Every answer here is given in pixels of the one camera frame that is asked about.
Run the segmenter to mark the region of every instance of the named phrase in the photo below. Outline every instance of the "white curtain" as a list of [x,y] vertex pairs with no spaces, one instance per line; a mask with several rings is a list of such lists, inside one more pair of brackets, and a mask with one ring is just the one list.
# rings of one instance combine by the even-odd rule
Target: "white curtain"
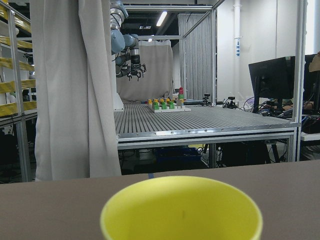
[[120,175],[111,93],[110,2],[31,0],[36,180]]
[[[203,14],[178,15],[179,35],[186,34]],[[212,25],[208,16],[184,40],[180,41],[180,75],[184,95],[202,100],[204,94],[213,96]]]
[[169,40],[139,41],[141,64],[146,65],[144,77],[129,81],[126,76],[116,79],[116,89],[121,99],[127,101],[147,101],[148,99],[169,97],[173,86],[173,52]]

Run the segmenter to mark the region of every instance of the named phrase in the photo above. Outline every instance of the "slotted aluminum surface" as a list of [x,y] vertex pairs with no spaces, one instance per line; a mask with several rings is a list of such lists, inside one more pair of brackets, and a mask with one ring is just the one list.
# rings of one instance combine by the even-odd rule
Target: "slotted aluminum surface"
[[139,133],[162,131],[179,133],[182,130],[223,129],[224,132],[231,132],[296,127],[286,119],[241,110],[207,106],[187,107],[191,108],[191,111],[153,113],[146,104],[125,103],[124,112],[114,113],[116,133],[121,139]]

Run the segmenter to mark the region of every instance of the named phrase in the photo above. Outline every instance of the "monitor stand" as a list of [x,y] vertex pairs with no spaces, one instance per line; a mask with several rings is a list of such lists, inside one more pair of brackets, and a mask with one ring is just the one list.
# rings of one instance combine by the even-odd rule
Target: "monitor stand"
[[[261,88],[262,79],[263,77],[255,77],[254,103],[253,103],[253,111],[252,111],[254,114],[259,112],[259,99],[260,99],[260,92],[261,92],[260,88]],[[318,92],[319,92],[319,100],[320,100],[320,86],[318,88]],[[282,110],[282,101],[283,101],[282,98],[280,97],[277,98],[276,108],[278,109],[278,111]]]

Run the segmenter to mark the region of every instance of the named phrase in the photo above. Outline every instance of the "metal platform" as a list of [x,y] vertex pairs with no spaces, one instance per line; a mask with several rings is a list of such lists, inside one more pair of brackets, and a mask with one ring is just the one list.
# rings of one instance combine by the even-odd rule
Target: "metal platform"
[[150,112],[146,104],[125,103],[115,112],[118,148],[285,139],[294,134],[289,120],[221,107],[188,106],[188,112]]

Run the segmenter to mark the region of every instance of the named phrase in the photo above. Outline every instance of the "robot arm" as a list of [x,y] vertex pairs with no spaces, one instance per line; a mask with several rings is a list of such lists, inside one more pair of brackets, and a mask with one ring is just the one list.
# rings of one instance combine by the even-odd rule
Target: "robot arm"
[[145,64],[140,63],[138,35],[122,35],[120,32],[121,24],[128,16],[128,12],[121,1],[111,3],[111,52],[113,55],[123,53],[115,59],[116,77],[120,78],[126,75],[130,80],[132,76],[137,76],[139,81],[139,78],[144,76],[147,69]]
[[128,17],[128,12],[121,1],[110,4],[110,28],[111,28],[111,53],[120,53],[125,49],[125,39],[120,28],[124,20]]

